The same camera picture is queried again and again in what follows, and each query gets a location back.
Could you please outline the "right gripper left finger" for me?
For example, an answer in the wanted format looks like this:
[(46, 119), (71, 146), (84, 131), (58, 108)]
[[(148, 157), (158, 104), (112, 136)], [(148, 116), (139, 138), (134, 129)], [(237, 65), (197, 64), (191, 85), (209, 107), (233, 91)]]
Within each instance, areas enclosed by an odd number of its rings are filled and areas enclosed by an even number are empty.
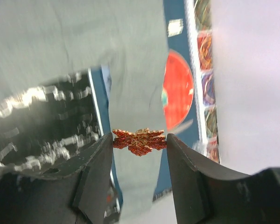
[(0, 224), (101, 224), (112, 134), (42, 174), (0, 168)]

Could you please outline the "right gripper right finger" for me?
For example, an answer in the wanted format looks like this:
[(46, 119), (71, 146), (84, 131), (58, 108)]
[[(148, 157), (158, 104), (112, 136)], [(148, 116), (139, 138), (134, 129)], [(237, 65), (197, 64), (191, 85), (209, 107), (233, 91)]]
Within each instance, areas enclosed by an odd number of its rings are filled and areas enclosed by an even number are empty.
[(247, 175), (167, 135), (178, 224), (280, 224), (280, 168)]

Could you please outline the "orange flower brooch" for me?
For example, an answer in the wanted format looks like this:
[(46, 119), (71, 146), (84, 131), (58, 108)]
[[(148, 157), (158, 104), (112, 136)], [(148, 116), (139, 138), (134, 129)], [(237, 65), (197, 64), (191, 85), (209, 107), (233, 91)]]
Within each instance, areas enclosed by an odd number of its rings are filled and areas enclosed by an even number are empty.
[(123, 149), (125, 147), (136, 156), (144, 156), (154, 149), (162, 150), (167, 147), (164, 130), (150, 131), (148, 128), (139, 129), (132, 133), (120, 129), (113, 129), (115, 138), (113, 147)]

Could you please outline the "grey button shirt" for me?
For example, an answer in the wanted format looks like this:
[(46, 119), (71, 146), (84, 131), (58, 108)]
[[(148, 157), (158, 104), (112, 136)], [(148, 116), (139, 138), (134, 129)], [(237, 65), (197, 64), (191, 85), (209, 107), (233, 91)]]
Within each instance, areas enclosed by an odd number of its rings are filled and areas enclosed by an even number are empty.
[[(113, 129), (165, 129), (167, 56), (161, 0), (0, 0), (0, 168), (42, 174)], [(108, 133), (94, 87), (102, 67)], [(113, 149), (121, 218), (152, 207), (161, 155)]]

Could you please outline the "silver knife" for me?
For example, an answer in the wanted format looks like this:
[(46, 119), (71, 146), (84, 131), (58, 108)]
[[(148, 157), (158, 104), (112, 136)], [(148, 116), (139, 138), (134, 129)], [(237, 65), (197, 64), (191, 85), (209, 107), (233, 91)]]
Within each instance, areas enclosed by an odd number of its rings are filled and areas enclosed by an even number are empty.
[(177, 135), (182, 133), (183, 131), (187, 130), (191, 125), (193, 124), (193, 119), (190, 119), (182, 124), (180, 124), (178, 127), (175, 127), (171, 133)]

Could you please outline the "red and teal plate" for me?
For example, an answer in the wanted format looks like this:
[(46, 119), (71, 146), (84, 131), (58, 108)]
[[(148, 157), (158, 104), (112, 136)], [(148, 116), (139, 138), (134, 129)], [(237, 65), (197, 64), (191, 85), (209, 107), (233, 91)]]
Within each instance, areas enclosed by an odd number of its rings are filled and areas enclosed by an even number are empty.
[(194, 99), (194, 81), (189, 64), (174, 50), (168, 54), (161, 99), (167, 129), (171, 131), (185, 120)]

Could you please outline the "blue patterned placemat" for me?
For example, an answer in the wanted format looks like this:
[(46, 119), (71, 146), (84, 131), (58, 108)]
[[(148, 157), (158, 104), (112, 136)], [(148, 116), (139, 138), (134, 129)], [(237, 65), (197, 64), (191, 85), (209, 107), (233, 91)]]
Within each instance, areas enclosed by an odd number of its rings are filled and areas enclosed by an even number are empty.
[[(169, 55), (161, 100), (169, 132), (181, 137), (188, 146), (212, 161), (220, 163), (217, 112), (212, 64), (212, 23), (210, 0), (164, 0), (168, 22)], [(107, 106), (111, 87), (109, 69), (102, 67), (101, 78), (94, 77), (96, 96), (100, 100), (103, 133), (110, 132)], [(128, 146), (131, 137), (116, 130), (113, 144), (136, 156), (145, 156), (148, 148)], [(119, 216), (123, 204), (115, 162), (111, 168), (112, 188), (107, 196), (107, 218)], [(162, 149), (161, 169), (153, 202), (172, 191), (167, 150)]]

